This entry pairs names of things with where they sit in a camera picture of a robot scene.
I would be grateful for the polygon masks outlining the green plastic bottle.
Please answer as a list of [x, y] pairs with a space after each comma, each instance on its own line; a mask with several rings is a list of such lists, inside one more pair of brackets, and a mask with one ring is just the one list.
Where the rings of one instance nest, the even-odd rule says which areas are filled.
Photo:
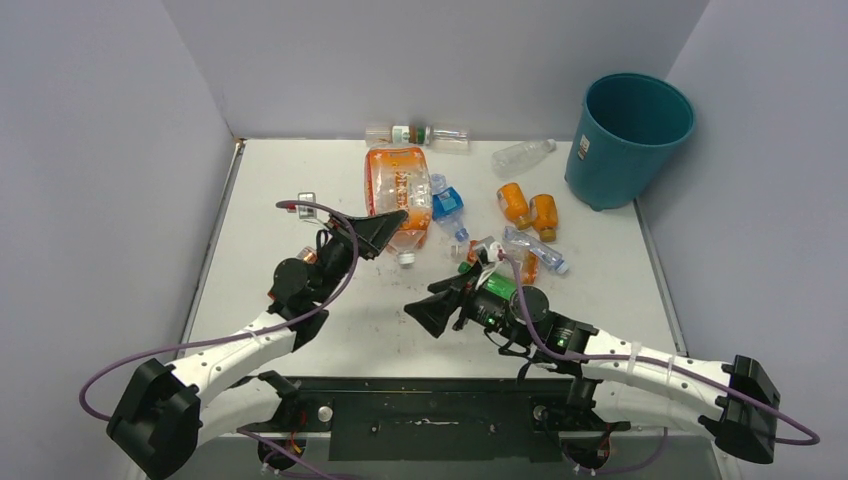
[[500, 273], [493, 272], [487, 280], [477, 287], [477, 281], [472, 280], [468, 283], [466, 287], [467, 292], [481, 291], [485, 290], [491, 294], [498, 296], [506, 301], [509, 301], [516, 291], [517, 287], [514, 282], [514, 279], [511, 277], [506, 277]]

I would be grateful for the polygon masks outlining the large orange label bottle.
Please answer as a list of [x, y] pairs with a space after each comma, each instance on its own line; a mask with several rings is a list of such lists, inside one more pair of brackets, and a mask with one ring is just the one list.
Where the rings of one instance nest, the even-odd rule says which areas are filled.
[[404, 211], [407, 219], [388, 249], [403, 268], [411, 267], [426, 239], [433, 200], [424, 151], [418, 146], [373, 147], [365, 157], [365, 202], [369, 214]]

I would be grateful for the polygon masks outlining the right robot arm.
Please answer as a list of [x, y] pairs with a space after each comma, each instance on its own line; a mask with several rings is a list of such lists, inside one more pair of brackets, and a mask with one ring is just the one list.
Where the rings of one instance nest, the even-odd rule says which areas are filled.
[[703, 436], [722, 452], [770, 464], [777, 444], [780, 394], [764, 367], [738, 355], [732, 362], [665, 353], [618, 338], [553, 311], [532, 286], [504, 288], [473, 267], [428, 286], [429, 297], [405, 305], [431, 336], [480, 326], [522, 347], [528, 366], [572, 379], [563, 419], [647, 424]]

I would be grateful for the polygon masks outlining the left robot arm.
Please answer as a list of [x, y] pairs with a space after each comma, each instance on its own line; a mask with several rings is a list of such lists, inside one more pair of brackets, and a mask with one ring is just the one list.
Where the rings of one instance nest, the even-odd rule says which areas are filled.
[[254, 320], [229, 337], [193, 343], [191, 355], [167, 364], [151, 358], [133, 372], [106, 433], [148, 478], [170, 477], [225, 433], [259, 423], [282, 431], [295, 423], [296, 387], [260, 367], [313, 340], [358, 260], [378, 257], [408, 219], [404, 210], [328, 214], [326, 240], [277, 265], [270, 304]]

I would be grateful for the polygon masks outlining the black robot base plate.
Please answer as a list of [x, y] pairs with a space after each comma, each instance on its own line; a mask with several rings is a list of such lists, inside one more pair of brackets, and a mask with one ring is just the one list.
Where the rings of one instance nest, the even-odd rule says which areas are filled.
[[249, 425], [271, 438], [324, 436], [332, 461], [557, 462], [628, 422], [592, 412], [584, 381], [301, 377], [274, 415]]

